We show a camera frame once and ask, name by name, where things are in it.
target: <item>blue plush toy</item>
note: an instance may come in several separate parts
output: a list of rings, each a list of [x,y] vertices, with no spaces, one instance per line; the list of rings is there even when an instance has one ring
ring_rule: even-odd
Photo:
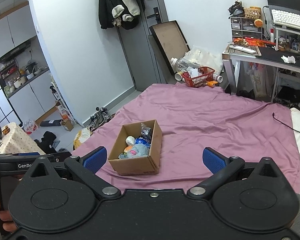
[[[132,147],[130,151],[127,153],[127,158],[140,158],[140,157],[145,157],[149,156],[150,150],[147,146],[143,144],[136,144],[135,146]]]

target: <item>plastic bag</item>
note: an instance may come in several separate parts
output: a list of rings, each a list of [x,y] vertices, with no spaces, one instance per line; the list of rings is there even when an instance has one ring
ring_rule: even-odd
[[[246,73],[250,75],[253,91],[256,97],[266,97],[268,91],[271,91],[270,86],[267,86],[268,80],[266,66],[263,64],[250,63],[250,67],[245,68]]]
[[[35,130],[37,130],[37,128],[38,128],[37,124],[32,120],[28,120],[23,123],[23,130],[28,135],[32,134]]]
[[[220,75],[223,69],[221,54],[212,54],[205,49],[196,46],[194,46],[191,51],[187,52],[184,58],[200,66],[213,68],[217,75]]]
[[[144,123],[141,123],[141,135],[145,139],[145,141],[149,144],[151,144],[152,133],[153,131],[151,130],[151,128],[146,127]]]

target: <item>plastic bottle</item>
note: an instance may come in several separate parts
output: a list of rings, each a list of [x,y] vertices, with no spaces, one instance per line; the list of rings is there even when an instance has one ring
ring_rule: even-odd
[[[270,41],[274,42],[274,29],[270,29]]]
[[[174,72],[179,72],[181,70],[187,70],[188,67],[191,67],[191,68],[200,68],[201,67],[195,63],[190,62],[189,60],[187,60],[183,57],[180,59],[173,57],[170,60],[170,63],[171,63],[171,66],[172,66],[172,69]]]

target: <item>door handle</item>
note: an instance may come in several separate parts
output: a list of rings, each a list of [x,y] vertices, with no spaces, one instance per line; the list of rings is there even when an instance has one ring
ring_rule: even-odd
[[[157,21],[157,24],[162,23],[158,7],[154,7],[153,10],[154,10],[154,14],[147,16],[147,19],[155,17],[155,20]]]

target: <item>white bag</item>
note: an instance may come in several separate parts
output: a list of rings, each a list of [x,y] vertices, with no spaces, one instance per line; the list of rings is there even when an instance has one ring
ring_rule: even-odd
[[[213,55],[196,46],[187,52],[184,58],[200,66],[213,68],[216,75],[220,75],[223,69],[221,54]]]

